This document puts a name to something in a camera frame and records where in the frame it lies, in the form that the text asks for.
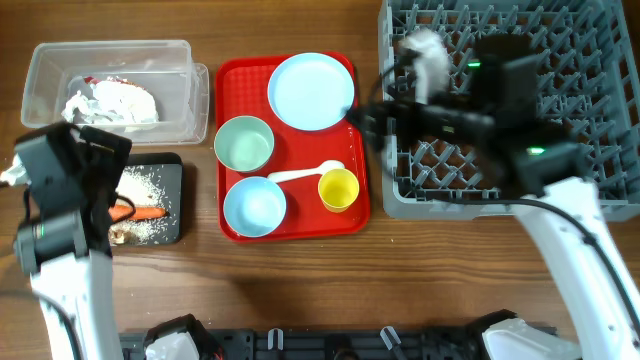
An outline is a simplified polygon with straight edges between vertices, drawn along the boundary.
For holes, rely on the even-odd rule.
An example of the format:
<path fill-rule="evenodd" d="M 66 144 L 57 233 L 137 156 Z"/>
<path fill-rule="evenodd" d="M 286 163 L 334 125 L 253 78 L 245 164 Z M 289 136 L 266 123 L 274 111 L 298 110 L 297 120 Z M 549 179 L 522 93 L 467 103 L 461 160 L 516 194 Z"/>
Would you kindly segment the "white rice pile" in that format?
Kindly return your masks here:
<path fill-rule="evenodd" d="M 165 219 L 169 210 L 164 205 L 165 190 L 154 181 L 155 173 L 150 167 L 126 167 L 116 192 L 129 199 L 134 207 L 159 207 L 168 214 L 162 218 L 144 221 L 121 221 L 114 223 L 110 229 L 122 229 L 130 234 L 129 241 L 123 245 L 145 245 L 166 228 Z"/>

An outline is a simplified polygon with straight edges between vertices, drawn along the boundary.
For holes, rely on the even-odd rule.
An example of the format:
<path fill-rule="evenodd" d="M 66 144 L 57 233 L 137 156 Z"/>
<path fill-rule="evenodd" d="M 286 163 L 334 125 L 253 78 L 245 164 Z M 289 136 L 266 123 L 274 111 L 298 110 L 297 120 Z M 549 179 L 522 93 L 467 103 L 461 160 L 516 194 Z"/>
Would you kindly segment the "white napkin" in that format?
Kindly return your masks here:
<path fill-rule="evenodd" d="M 136 127 L 155 125 L 159 122 L 156 101 L 144 87 L 128 81 L 126 84 L 104 81 L 87 85 L 71 96 L 61 111 L 61 117 L 69 123 L 89 125 L 118 125 Z"/>

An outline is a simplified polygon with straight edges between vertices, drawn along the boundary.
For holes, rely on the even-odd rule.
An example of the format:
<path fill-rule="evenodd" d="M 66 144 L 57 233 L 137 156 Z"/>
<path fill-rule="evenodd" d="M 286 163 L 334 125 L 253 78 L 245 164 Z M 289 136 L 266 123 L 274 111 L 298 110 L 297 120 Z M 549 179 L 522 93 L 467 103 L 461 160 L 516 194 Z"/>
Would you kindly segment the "mint green bowl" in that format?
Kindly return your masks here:
<path fill-rule="evenodd" d="M 263 168 L 275 149 L 275 136 L 262 119 L 242 115 L 220 126 L 214 138 L 218 161 L 226 168 L 250 173 Z"/>

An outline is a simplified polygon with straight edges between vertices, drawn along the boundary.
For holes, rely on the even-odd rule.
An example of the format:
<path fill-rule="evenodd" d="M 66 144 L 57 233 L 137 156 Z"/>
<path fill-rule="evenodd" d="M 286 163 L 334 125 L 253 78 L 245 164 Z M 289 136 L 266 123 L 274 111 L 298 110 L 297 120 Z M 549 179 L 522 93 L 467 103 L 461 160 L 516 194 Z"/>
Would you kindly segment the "brown food scrap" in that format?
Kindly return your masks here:
<path fill-rule="evenodd" d="M 129 238 L 129 232 L 122 229 L 110 229 L 108 233 L 108 239 L 112 246 L 126 244 Z"/>

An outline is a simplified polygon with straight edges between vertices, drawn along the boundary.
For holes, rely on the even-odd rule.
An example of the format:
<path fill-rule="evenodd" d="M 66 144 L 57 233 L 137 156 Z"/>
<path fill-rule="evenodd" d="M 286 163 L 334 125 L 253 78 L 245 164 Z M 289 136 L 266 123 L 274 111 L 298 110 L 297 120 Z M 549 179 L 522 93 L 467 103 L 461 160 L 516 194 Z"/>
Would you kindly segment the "light blue bowl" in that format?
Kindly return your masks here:
<path fill-rule="evenodd" d="M 223 215 L 237 234 L 258 238 L 283 222 L 287 200 L 279 185 L 264 177 L 249 177 L 234 184 L 223 202 Z"/>

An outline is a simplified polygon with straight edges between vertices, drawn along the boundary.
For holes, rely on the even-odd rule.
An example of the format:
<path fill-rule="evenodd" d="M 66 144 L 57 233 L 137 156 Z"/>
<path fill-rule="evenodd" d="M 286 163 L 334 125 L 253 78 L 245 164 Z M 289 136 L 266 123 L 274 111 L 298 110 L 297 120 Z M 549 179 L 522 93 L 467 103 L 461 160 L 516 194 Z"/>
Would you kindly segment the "yellow plastic cup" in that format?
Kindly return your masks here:
<path fill-rule="evenodd" d="M 330 170 L 318 182 L 320 199 L 333 213 L 346 211 L 356 201 L 359 192 L 358 178 L 348 169 Z"/>

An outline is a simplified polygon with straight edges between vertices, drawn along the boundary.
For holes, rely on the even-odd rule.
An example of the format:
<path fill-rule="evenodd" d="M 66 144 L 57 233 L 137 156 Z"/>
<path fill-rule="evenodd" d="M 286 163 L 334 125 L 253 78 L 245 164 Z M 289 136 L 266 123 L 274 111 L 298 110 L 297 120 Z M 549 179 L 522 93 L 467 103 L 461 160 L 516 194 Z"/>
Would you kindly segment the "orange carrot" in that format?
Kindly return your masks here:
<path fill-rule="evenodd" d="M 109 215 L 114 223 L 121 221 L 144 221 L 162 218 L 168 212 L 159 207 L 130 207 L 125 205 L 114 205 L 109 209 Z"/>

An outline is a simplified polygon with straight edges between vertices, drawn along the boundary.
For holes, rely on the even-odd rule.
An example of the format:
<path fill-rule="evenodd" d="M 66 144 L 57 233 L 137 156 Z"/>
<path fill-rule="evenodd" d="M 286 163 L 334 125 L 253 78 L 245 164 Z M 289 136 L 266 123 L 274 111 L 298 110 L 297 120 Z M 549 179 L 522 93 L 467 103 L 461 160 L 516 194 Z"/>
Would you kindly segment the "light blue plate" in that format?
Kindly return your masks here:
<path fill-rule="evenodd" d="M 355 84 L 346 66 L 321 53 L 301 53 L 280 63 L 269 79 L 273 113 L 301 131 L 328 129 L 354 104 Z"/>

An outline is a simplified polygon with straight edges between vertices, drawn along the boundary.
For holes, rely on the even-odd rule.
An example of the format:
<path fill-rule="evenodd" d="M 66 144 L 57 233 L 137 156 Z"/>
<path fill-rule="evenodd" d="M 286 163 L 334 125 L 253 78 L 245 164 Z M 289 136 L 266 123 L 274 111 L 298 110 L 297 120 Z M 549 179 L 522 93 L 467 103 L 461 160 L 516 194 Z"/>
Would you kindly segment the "white plastic spoon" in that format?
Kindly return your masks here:
<path fill-rule="evenodd" d="M 282 183 L 313 175 L 324 175 L 331 170 L 344 168 L 345 165 L 341 161 L 326 160 L 315 168 L 273 172 L 267 178 L 274 183 Z"/>

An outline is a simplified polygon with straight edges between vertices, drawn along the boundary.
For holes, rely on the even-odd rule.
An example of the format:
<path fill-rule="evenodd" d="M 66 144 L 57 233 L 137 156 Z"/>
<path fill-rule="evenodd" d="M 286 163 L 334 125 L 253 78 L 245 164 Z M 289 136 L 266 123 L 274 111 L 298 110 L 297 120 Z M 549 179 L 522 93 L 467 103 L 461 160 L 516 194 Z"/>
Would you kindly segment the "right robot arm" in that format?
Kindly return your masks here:
<path fill-rule="evenodd" d="M 388 136 L 406 145 L 434 137 L 472 147 L 481 174 L 500 190 L 500 203 L 539 249 L 578 335 L 571 344 L 525 330 L 519 319 L 500 320 L 480 333 L 485 357 L 637 358 L 638 288 L 607 227 L 579 143 L 538 116 L 537 61 L 527 37 L 478 40 L 466 96 L 447 91 L 450 61 L 438 34 L 416 32 L 399 51 L 399 66 L 416 74 L 414 97 L 370 97 L 347 111 L 347 121 L 378 152 Z"/>

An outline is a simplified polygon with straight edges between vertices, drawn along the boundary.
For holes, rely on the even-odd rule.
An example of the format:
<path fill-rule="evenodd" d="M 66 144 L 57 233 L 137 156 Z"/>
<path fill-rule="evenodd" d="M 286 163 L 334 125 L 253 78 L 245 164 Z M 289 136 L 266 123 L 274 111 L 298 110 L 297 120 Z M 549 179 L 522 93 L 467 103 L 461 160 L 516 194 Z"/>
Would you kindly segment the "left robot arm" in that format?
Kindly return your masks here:
<path fill-rule="evenodd" d="M 55 359 L 120 359 L 114 315 L 109 209 L 131 140 L 58 122 L 19 139 L 15 154 L 29 179 L 27 214 L 14 253 L 29 276 Z"/>

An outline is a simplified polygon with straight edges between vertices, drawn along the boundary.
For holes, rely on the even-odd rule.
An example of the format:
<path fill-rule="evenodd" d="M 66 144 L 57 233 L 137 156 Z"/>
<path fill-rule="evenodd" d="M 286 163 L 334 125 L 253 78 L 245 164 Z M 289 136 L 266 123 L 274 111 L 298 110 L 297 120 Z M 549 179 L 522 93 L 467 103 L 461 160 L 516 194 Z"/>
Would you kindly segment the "red chili wrapper scrap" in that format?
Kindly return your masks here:
<path fill-rule="evenodd" d="M 122 84 L 126 84 L 127 83 L 126 79 L 121 79 L 121 78 L 112 77 L 112 76 L 109 76 L 109 77 L 105 78 L 104 80 L 103 79 L 98 79 L 98 78 L 95 78 L 95 77 L 91 77 L 91 76 L 87 76 L 87 77 L 84 77 L 83 80 L 87 85 L 97 85 L 98 83 L 103 82 L 104 80 L 105 81 L 109 81 L 109 82 L 122 83 Z"/>

